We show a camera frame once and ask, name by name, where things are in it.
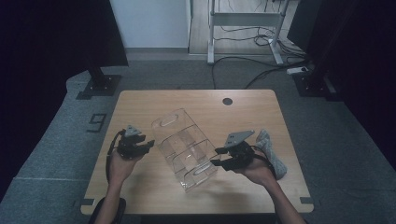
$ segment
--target cable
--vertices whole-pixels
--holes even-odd
[[[228,6],[230,7],[231,11],[233,12],[233,8],[231,7],[230,0],[228,0]]]
[[[272,66],[272,67],[274,67],[273,69],[270,69],[270,70],[266,70],[266,71],[263,71],[263,72],[261,72],[261,73],[259,73],[257,76],[255,76],[247,85],[246,85],[246,87],[244,88],[244,89],[247,89],[247,88],[249,88],[254,82],[256,82],[257,80],[259,80],[259,79],[264,79],[264,78],[266,78],[270,73],[272,73],[272,72],[275,72],[275,71],[279,71],[279,70],[282,70],[282,69],[285,69],[285,68],[290,68],[290,67],[293,67],[293,66],[297,66],[297,65],[302,65],[302,64],[306,64],[306,63],[308,63],[308,60],[306,60],[306,59],[304,59],[304,60],[302,60],[302,61],[300,61],[300,62],[297,62],[297,63],[291,63],[291,64],[288,64],[288,65],[278,65],[278,64],[271,64],[271,63],[265,63],[265,62],[261,62],[261,61],[257,61],[257,60],[254,60],[254,59],[249,59],[249,58],[243,58],[243,57],[234,57],[234,56],[231,56],[231,57],[223,57],[223,58],[220,58],[220,59],[218,59],[217,61],[215,61],[213,64],[212,64],[212,69],[211,69],[211,75],[212,75],[212,81],[213,81],[213,88],[214,88],[214,90],[217,88],[217,84],[216,84],[216,80],[215,80],[215,66],[216,66],[216,64],[218,64],[219,62],[221,62],[221,61],[223,61],[223,60],[226,60],[226,59],[242,59],[242,60],[247,60],[247,61],[251,61],[251,62],[254,62],[254,63],[261,63],[261,64],[264,64],[264,65],[267,65],[267,66]]]
[[[249,29],[259,29],[259,28],[270,31],[270,29],[265,28],[265,27],[261,27],[261,26],[249,26],[249,27],[238,28],[238,29],[233,29],[233,30],[226,30],[226,29],[223,28],[222,30],[225,31],[225,32],[235,32],[235,31],[242,31],[242,30],[249,30]]]
[[[266,30],[265,33],[264,33],[263,35],[260,34],[260,29]],[[271,31],[271,30],[268,29],[268,28],[259,27],[259,28],[257,29],[257,35],[256,35],[256,38],[254,39],[254,43],[255,43],[257,46],[262,47],[262,46],[270,45],[270,42],[269,42],[269,40],[268,40],[268,38],[269,38],[270,36],[266,34],[268,31],[270,31],[270,32],[273,33],[273,31]],[[263,40],[265,40],[267,43],[266,43],[266,44],[260,44],[260,43],[258,42],[259,39],[263,39]]]
[[[266,12],[266,11],[267,11],[267,6],[268,6],[268,0],[266,0],[266,2],[265,2],[265,8],[264,8],[264,12]]]
[[[304,58],[305,57],[305,53],[302,50],[298,50],[298,49],[293,49],[293,48],[287,47],[280,40],[278,40],[277,43],[278,43],[280,49],[282,50],[282,52],[284,52],[285,54],[296,56],[296,57],[300,57],[300,58]]]
[[[279,8],[277,9],[277,12],[280,12],[280,6],[282,6],[282,0],[279,0]]]
[[[273,9],[273,12],[275,12],[275,9],[274,9],[274,2],[275,2],[275,1],[273,1],[273,2],[271,3],[271,7],[272,7],[272,9]]]
[[[214,40],[234,40],[234,41],[243,41],[243,40],[249,40],[249,39],[254,39],[256,38],[256,36],[253,37],[247,37],[247,38],[242,38],[242,39],[234,39],[234,38],[227,38],[227,37],[223,37],[223,38],[213,38]]]
[[[262,4],[262,0],[260,0],[259,5],[256,7],[256,9],[254,9],[254,12],[256,12],[257,8],[259,8],[259,6]]]
[[[117,132],[116,136],[114,136],[113,141],[111,141],[110,148],[108,149],[108,152],[107,152],[107,155],[106,155],[106,179],[107,179],[107,182],[110,179],[111,153],[113,153],[113,149],[115,148],[114,146],[116,145],[117,138],[120,135],[124,135],[124,134],[125,134],[125,130],[124,129],[122,129],[121,131]]]

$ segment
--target transparent acrylic box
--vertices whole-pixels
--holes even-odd
[[[195,187],[216,171],[215,147],[181,108],[152,123],[155,142],[184,190]]]

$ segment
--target wrist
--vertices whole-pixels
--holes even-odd
[[[279,184],[274,178],[268,178],[262,181],[262,186],[267,189],[267,191],[274,191],[280,189]]]
[[[122,184],[123,184],[122,179],[112,178],[108,182],[108,187],[112,189],[120,189],[122,188]]]

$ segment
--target stand base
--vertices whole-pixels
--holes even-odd
[[[121,80],[120,75],[105,75],[104,85],[95,86],[92,79],[88,82],[84,91],[81,91],[77,100],[91,100],[93,96],[112,96]]]
[[[294,83],[296,84],[297,90],[300,96],[303,97],[325,97],[325,91],[323,87],[312,88],[309,85],[309,75],[295,75],[292,76]]]
[[[334,87],[327,76],[323,78],[319,87],[313,87],[310,84],[311,77],[309,75],[295,75],[292,77],[300,96],[325,97],[328,101],[342,101],[339,91]]]
[[[207,64],[215,63],[215,46],[210,41],[207,42]]]

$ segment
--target power strip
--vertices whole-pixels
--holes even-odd
[[[297,68],[289,68],[286,70],[286,73],[288,75],[297,75],[301,73],[306,73],[308,71],[308,68],[304,67],[297,67]]]

